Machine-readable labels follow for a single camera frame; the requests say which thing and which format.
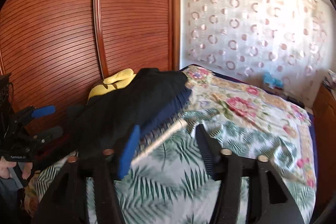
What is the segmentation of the black printed t-shirt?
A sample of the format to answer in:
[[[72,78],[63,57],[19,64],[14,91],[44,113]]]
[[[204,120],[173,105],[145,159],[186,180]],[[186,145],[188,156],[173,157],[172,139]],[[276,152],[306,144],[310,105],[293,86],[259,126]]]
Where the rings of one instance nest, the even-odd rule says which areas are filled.
[[[72,122],[80,159],[98,157],[105,149],[120,153],[134,126],[153,118],[186,83],[181,71],[142,68],[125,88],[91,98]]]

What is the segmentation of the floral leaf bed sheet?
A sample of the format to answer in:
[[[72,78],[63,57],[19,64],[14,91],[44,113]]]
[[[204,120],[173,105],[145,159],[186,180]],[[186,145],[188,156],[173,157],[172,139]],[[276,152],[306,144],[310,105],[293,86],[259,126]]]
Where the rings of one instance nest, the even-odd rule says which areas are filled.
[[[309,223],[316,174],[306,110],[202,67],[181,71],[187,105],[140,138],[133,159],[178,119],[187,126],[117,178],[122,153],[72,152],[37,178],[33,223]],[[211,177],[195,138],[204,125],[221,146]]]

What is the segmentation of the navy blue folded garment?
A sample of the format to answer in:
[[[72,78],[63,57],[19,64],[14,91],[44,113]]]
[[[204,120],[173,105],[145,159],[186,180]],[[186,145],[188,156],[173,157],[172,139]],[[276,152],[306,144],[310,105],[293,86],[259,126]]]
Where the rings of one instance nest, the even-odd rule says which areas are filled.
[[[175,114],[178,114],[187,105],[191,92],[191,89],[185,87],[171,102],[159,110],[157,114],[154,114],[152,118],[140,127],[140,138],[144,138],[147,134],[163,124],[163,122]]]

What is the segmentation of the yellow Pikachu plush toy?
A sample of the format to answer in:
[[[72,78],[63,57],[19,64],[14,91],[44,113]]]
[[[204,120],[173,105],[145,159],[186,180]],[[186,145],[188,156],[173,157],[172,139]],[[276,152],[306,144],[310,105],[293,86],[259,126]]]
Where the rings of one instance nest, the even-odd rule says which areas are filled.
[[[92,97],[101,96],[114,90],[123,89],[132,82],[135,76],[136,74],[134,71],[128,68],[101,80],[91,89],[88,100]]]

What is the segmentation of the blue item behind bed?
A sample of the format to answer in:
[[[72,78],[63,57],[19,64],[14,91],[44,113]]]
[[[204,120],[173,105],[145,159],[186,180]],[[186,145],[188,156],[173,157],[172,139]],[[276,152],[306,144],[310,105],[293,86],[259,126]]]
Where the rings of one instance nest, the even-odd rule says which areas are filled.
[[[284,87],[283,82],[279,79],[274,78],[269,72],[264,73],[263,84],[268,85],[271,89],[282,89]]]

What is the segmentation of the wooden window side cabinet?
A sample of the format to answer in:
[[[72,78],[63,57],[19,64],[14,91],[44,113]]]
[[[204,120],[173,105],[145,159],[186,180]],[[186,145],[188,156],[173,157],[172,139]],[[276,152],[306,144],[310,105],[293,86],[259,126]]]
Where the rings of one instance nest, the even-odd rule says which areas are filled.
[[[315,211],[321,213],[335,192],[335,99],[324,84],[313,103],[313,113],[318,157]]]

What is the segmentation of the circle patterned sheer curtain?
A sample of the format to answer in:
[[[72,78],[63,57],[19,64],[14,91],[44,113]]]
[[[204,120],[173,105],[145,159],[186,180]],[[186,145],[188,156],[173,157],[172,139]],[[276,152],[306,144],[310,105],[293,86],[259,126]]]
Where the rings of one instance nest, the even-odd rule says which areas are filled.
[[[318,0],[181,0],[181,62],[257,86],[269,72],[312,105],[333,33]]]

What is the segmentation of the wooden louvered wardrobe door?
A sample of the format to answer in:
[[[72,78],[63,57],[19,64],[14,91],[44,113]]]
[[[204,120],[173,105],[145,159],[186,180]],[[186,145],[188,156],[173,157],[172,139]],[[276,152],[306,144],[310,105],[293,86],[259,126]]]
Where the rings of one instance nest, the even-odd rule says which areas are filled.
[[[173,0],[93,0],[102,77],[126,68],[173,67]]]

